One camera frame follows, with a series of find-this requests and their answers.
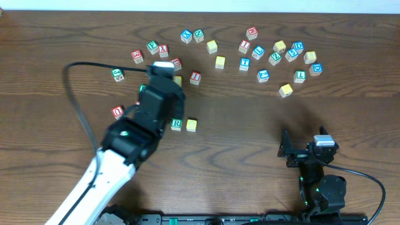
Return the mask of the green R letter block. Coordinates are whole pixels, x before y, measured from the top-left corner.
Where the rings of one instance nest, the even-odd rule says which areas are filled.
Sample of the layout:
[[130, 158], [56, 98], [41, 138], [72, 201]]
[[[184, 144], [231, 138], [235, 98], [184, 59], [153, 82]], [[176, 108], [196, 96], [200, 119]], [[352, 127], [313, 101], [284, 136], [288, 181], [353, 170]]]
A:
[[182, 129], [182, 120], [181, 119], [172, 119], [171, 121], [171, 129], [173, 131], [180, 131]]

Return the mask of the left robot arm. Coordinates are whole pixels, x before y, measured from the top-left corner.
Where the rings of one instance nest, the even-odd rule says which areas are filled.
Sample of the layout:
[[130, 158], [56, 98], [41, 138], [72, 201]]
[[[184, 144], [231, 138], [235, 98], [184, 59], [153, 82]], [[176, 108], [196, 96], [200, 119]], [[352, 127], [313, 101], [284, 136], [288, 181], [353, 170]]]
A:
[[111, 198], [130, 181], [157, 149], [171, 119], [184, 116], [185, 95], [174, 82], [174, 65], [156, 61], [144, 69], [149, 84], [139, 92], [139, 104], [129, 106], [97, 142], [74, 97], [67, 65], [64, 87], [94, 150], [86, 172], [47, 221], [48, 224], [94, 224]]

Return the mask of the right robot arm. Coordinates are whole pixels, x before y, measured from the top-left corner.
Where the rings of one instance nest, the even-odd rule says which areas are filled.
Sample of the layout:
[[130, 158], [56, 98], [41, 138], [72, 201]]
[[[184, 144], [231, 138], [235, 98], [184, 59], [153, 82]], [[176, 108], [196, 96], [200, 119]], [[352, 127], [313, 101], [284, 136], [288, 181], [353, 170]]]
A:
[[324, 173], [324, 167], [334, 160], [338, 149], [338, 144], [322, 126], [304, 149], [294, 148], [288, 131], [282, 131], [277, 156], [286, 158], [288, 168], [299, 168], [299, 190], [306, 204], [301, 214], [304, 221], [316, 220], [318, 214], [337, 214], [345, 206], [346, 180]]

